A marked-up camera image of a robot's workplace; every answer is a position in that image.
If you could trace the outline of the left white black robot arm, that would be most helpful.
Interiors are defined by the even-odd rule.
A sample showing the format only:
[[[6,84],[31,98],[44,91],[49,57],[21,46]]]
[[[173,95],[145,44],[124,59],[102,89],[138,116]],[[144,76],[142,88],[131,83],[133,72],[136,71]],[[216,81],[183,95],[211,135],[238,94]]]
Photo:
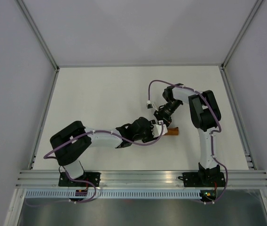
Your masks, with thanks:
[[[74,121],[50,138],[54,156],[49,154],[45,158],[55,158],[69,174],[69,181],[74,186],[82,186],[86,176],[79,157],[85,150],[94,147],[120,149],[131,145],[146,146],[155,142],[162,132],[164,127],[161,124],[144,117],[111,130],[92,129],[81,121]]]

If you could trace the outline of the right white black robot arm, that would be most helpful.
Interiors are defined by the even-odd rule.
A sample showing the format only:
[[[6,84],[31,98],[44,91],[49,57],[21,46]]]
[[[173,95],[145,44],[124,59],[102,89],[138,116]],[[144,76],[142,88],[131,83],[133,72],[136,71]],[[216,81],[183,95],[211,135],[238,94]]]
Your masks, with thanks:
[[[157,120],[167,126],[172,122],[172,114],[186,103],[192,124],[197,129],[200,142],[200,160],[197,172],[183,172],[178,177],[185,187],[215,187],[225,185],[221,164],[215,157],[216,133],[221,132],[221,112],[213,91],[199,92],[183,84],[170,84],[164,89],[163,98],[166,104],[154,112]]]

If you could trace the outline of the brown cloth napkin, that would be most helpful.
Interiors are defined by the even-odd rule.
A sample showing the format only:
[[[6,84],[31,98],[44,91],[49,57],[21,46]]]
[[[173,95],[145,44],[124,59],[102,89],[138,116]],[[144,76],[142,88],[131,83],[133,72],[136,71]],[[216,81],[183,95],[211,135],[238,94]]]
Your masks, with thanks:
[[[179,128],[168,128],[167,132],[164,134],[165,136],[178,136],[179,135]]]

